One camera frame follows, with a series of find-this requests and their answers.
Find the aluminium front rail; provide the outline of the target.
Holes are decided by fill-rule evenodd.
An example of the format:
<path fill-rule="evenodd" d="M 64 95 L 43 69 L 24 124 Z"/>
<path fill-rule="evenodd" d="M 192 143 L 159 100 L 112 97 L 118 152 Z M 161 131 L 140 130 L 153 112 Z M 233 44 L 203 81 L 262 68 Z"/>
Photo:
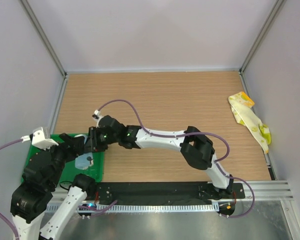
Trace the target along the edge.
<path fill-rule="evenodd" d="M 292 201 L 294 200 L 291 188 L 286 180 L 247 181 L 254 193 L 255 201 Z M 235 190 L 237 201 L 252 201 L 253 195 L 247 185 L 242 183 L 242 192 L 245 198 L 239 198 L 240 190 Z M 64 189 L 57 188 L 52 193 L 50 204 L 61 204 L 68 195 Z"/>

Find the aluminium frame post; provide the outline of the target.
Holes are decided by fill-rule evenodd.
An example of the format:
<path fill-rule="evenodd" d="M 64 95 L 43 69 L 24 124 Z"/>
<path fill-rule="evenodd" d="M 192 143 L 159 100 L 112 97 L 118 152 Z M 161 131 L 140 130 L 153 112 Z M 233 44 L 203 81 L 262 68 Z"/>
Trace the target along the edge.
<path fill-rule="evenodd" d="M 247 69 L 248 65 L 250 64 L 251 60 L 253 59 L 254 55 L 256 54 L 257 50 L 261 46 L 262 42 L 264 41 L 265 37 L 267 36 L 269 30 L 271 29 L 273 23 L 275 22 L 277 16 L 279 15 L 281 9 L 285 5 L 286 0 L 276 0 L 273 7 L 271 8 L 268 16 L 266 17 L 260 31 L 258 32 L 251 48 L 249 49 L 242 66 L 239 69 L 239 74 L 242 76 Z"/>
<path fill-rule="evenodd" d="M 50 57 L 52 58 L 54 64 L 58 68 L 59 72 L 61 73 L 62 77 L 65 79 L 67 77 L 67 72 L 65 71 L 60 59 L 58 58 L 52 44 L 50 43 L 43 27 L 41 26 L 35 12 L 33 11 L 30 3 L 28 0 L 19 0 L 20 5 L 25 11 L 25 14 L 29 18 L 31 24 L 33 25 L 35 31 L 37 32 L 39 38 L 41 39 L 43 45 L 45 46 L 47 52 L 49 53 Z"/>

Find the left aluminium frame post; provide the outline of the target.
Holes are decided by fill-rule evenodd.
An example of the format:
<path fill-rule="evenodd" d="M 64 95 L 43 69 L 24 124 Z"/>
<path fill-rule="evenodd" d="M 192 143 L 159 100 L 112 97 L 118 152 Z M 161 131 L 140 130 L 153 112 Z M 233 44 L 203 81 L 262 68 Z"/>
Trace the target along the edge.
<path fill-rule="evenodd" d="M 52 44 L 50 43 L 43 27 L 41 26 L 35 12 L 33 11 L 30 3 L 28 0 L 19 0 L 20 5 L 25 11 L 25 14 L 29 18 L 31 24 L 33 25 L 35 31 L 37 32 L 39 38 L 41 39 L 43 45 L 45 46 L 47 52 L 49 53 L 50 57 L 52 58 L 54 64 L 58 68 L 59 72 L 61 73 L 62 77 L 65 79 L 67 77 L 67 72 L 65 71 L 60 59 L 58 58 Z"/>

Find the yellow green patterned towel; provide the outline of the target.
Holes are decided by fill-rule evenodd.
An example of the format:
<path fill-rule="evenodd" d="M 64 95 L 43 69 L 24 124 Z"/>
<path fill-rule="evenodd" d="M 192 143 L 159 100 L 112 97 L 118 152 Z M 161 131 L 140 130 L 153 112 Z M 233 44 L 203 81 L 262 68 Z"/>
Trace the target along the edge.
<path fill-rule="evenodd" d="M 264 154 L 269 153 L 272 142 L 270 128 L 253 112 L 254 101 L 243 91 L 228 97 L 231 112 L 235 121 L 245 126 L 257 141 Z"/>

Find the right aluminium frame post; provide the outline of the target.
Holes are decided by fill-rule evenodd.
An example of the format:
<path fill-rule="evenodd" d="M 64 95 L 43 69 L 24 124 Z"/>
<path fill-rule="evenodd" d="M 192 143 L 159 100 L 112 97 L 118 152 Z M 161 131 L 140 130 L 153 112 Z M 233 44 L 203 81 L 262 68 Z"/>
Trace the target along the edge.
<path fill-rule="evenodd" d="M 273 7 L 271 8 L 268 16 L 266 17 L 260 31 L 258 32 L 251 48 L 249 49 L 242 66 L 239 69 L 239 74 L 242 76 L 247 69 L 248 65 L 250 64 L 251 60 L 253 59 L 254 55 L 256 54 L 257 50 L 261 46 L 262 42 L 264 41 L 265 37 L 267 36 L 269 30 L 271 29 L 273 23 L 275 22 L 277 16 L 279 15 L 281 9 L 285 5 L 286 0 L 276 0 Z"/>

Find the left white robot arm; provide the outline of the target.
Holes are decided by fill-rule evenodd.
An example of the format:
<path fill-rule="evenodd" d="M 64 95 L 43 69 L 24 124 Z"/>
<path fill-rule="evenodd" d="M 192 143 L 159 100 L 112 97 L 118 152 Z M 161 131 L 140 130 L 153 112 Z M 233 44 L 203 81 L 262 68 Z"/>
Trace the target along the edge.
<path fill-rule="evenodd" d="M 89 153 L 91 141 L 88 135 L 59 135 L 60 142 L 53 140 L 42 130 L 35 130 L 21 139 L 30 141 L 39 149 L 23 170 L 22 183 L 13 192 L 10 212 L 17 230 L 17 240 L 57 240 L 72 214 L 84 200 L 96 194 L 95 179 L 78 174 L 72 181 L 67 196 L 49 222 L 41 227 L 47 205 L 53 197 L 66 163 Z"/>

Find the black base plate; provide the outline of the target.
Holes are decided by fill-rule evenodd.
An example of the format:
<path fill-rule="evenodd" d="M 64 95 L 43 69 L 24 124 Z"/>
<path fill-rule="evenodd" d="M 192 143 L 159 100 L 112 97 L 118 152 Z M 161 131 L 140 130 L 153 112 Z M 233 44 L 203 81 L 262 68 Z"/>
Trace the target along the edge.
<path fill-rule="evenodd" d="M 207 181 L 99 182 L 86 200 L 97 199 L 102 205 L 117 201 L 117 206 L 191 206 L 245 197 L 243 185 L 233 181 L 226 190 L 218 190 Z"/>

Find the blue polka dot towel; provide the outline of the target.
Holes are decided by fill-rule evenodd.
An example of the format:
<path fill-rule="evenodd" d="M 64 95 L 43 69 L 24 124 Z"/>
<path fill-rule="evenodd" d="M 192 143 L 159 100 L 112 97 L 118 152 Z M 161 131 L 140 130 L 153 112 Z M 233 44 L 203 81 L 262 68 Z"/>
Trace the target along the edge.
<path fill-rule="evenodd" d="M 74 166 L 79 170 L 87 170 L 94 165 L 94 157 L 91 152 L 78 156 L 74 161 Z"/>

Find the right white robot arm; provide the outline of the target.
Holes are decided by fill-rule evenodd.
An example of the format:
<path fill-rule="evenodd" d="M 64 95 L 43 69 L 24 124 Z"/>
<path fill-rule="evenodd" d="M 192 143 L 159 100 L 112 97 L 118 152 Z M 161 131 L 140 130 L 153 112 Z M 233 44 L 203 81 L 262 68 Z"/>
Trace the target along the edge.
<path fill-rule="evenodd" d="M 106 115 L 97 117 L 97 125 L 90 127 L 84 138 L 87 152 L 105 152 L 111 144 L 125 149 L 168 149 L 181 153 L 187 164 L 204 171 L 212 181 L 216 194 L 227 198 L 234 191 L 232 175 L 219 164 L 213 141 L 208 133 L 194 126 L 186 130 L 161 131 L 141 125 L 124 125 Z"/>

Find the green plastic tray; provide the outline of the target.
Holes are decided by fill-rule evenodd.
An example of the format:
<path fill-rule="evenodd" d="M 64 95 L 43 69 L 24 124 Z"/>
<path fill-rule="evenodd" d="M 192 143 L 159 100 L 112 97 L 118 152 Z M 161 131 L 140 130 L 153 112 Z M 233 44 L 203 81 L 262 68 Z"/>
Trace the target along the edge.
<path fill-rule="evenodd" d="M 68 134 L 71 137 L 84 137 L 85 142 L 87 140 L 87 134 Z M 64 141 L 59 137 L 59 134 L 52 134 L 50 138 L 56 142 L 63 143 Z M 36 153 L 39 153 L 40 149 L 30 146 L 27 159 L 25 161 L 24 168 L 30 162 L 31 157 L 34 157 Z M 94 178 L 95 182 L 101 182 L 103 178 L 104 171 L 104 152 L 96 153 L 85 153 L 79 156 L 74 161 L 65 164 L 62 171 L 58 184 L 61 182 L 72 182 L 76 175 L 84 174 Z"/>

